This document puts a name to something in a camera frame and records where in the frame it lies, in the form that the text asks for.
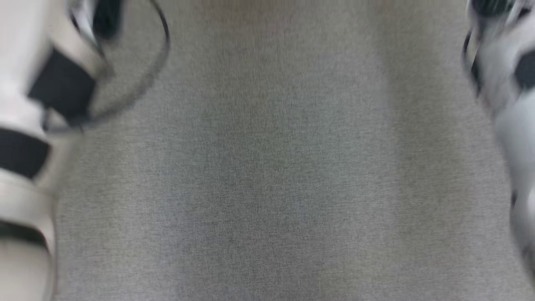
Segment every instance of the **gray carpet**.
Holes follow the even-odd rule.
[[[162,1],[169,65],[89,131],[57,300],[530,300],[464,0]],[[130,1],[126,92],[162,40]]]

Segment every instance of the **black stripe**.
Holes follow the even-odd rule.
[[[535,50],[524,54],[515,70],[515,79],[523,91],[535,88]]]
[[[473,0],[472,7],[481,17],[491,18],[511,10],[510,0]]]
[[[15,239],[47,249],[47,240],[36,229],[0,221],[0,239]]]
[[[0,129],[0,168],[32,179],[43,167],[49,149],[37,138]]]
[[[99,1],[93,18],[95,35],[110,40],[113,39],[121,26],[121,7],[123,0]]]
[[[95,85],[82,67],[54,49],[28,96],[72,121],[87,115]]]

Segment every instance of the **cable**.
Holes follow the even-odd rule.
[[[470,75],[470,77],[472,76],[472,64],[470,63],[470,61],[468,60],[468,46],[470,45],[470,39],[472,38],[472,29],[470,29],[466,35],[466,38],[464,38],[464,43],[463,43],[463,56],[462,56],[462,60],[463,60],[463,66],[465,67],[467,73]]]
[[[70,126],[52,127],[47,131],[48,133],[61,134],[75,131],[76,128],[83,130],[90,127],[96,127],[110,119],[117,117],[119,114],[133,107],[154,85],[156,78],[162,72],[165,63],[169,58],[169,52],[171,50],[171,35],[169,33],[167,19],[165,18],[165,14],[161,6],[156,2],[156,0],[148,1],[158,14],[165,34],[165,40],[162,48],[152,66],[143,74],[137,85],[134,86],[130,92],[113,101],[115,105],[110,105],[108,108],[103,109],[101,112],[98,112],[92,116],[75,119],[70,122]]]

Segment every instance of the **black cable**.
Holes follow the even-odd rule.
[[[464,38],[463,55],[462,55],[463,66],[464,66],[466,72],[468,73],[468,75],[470,77],[472,77],[472,71],[471,71],[472,70],[472,64],[468,60],[468,46],[470,45],[470,39],[471,38],[472,38],[472,29],[468,31],[468,33],[466,35],[466,38]]]
[[[169,52],[171,50],[171,35],[169,33],[169,25],[167,24],[167,19],[165,18],[165,14],[161,6],[156,2],[156,0],[148,1],[158,14],[160,21],[162,22],[162,28],[165,33],[165,41],[152,66],[144,73],[137,85],[134,86],[134,88],[129,93],[113,101],[115,105],[110,105],[108,108],[92,116],[80,118],[78,120],[75,119],[70,122],[70,126],[56,128],[52,127],[48,130],[48,133],[69,133],[73,130],[76,130],[76,128],[83,130],[89,127],[98,126],[110,119],[113,119],[114,117],[117,117],[124,111],[130,109],[154,85],[156,78],[162,72],[162,69],[165,66],[165,63],[167,62],[167,59],[169,57]]]

